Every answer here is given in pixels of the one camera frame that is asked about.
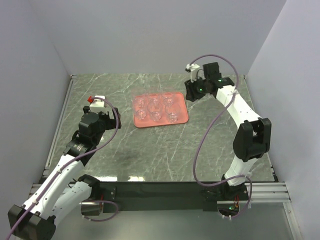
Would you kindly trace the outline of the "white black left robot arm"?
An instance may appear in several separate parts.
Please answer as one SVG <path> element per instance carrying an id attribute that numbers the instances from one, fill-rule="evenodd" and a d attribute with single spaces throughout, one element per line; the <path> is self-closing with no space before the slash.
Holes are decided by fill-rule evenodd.
<path id="1" fill-rule="evenodd" d="M 22 240 L 50 240 L 58 224 L 76 205 L 93 202 L 101 206 L 109 202 L 103 196 L 101 182 L 87 174 L 65 190 L 101 149 L 99 143 L 105 131 L 121 128 L 121 116 L 116 107 L 112 108 L 113 118 L 101 108 L 93 110 L 85 106 L 83 111 L 78 129 L 51 174 L 28 200 L 21 206 L 13 205 L 8 211 L 8 239 L 16 236 Z"/>

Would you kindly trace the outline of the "clear faceted glass tumbler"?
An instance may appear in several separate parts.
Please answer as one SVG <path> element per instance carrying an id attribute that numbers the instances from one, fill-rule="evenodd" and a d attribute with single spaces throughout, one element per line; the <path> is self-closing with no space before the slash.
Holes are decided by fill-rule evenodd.
<path id="1" fill-rule="evenodd" d="M 152 99 L 147 104 L 147 110 L 150 113 L 160 113 L 163 110 L 163 105 L 159 100 Z"/>
<path id="2" fill-rule="evenodd" d="M 175 102 L 175 94 L 173 91 L 164 91 L 162 94 L 163 104 L 165 107 L 172 106 Z"/>
<path id="3" fill-rule="evenodd" d="M 178 104 L 167 105 L 165 107 L 166 118 L 169 123 L 175 123 L 180 115 L 181 107 Z"/>
<path id="4" fill-rule="evenodd" d="M 132 97 L 132 103 L 134 108 L 144 108 L 146 106 L 146 96 L 144 94 L 134 95 Z"/>
<path id="5" fill-rule="evenodd" d="M 154 122 L 159 121 L 162 118 L 162 112 L 161 111 L 151 111 L 150 112 L 150 119 Z"/>
<path id="6" fill-rule="evenodd" d="M 147 116 L 147 110 L 144 107 L 138 107 L 134 110 L 134 117 L 137 120 L 143 120 Z"/>

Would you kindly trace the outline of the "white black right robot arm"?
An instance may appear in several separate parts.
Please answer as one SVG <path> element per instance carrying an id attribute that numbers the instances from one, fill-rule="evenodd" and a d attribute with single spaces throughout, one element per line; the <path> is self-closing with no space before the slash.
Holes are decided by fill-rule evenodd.
<path id="1" fill-rule="evenodd" d="M 190 79 L 185 81 L 185 98 L 194 102 L 212 95 L 229 113 L 237 127 L 232 148 L 234 158 L 222 176 L 221 184 L 207 184 L 207 197 L 217 201 L 248 199 L 245 180 L 252 166 L 270 149 L 272 123 L 260 117 L 247 104 L 229 77 L 222 77 L 217 62 L 199 66 L 187 64 Z"/>

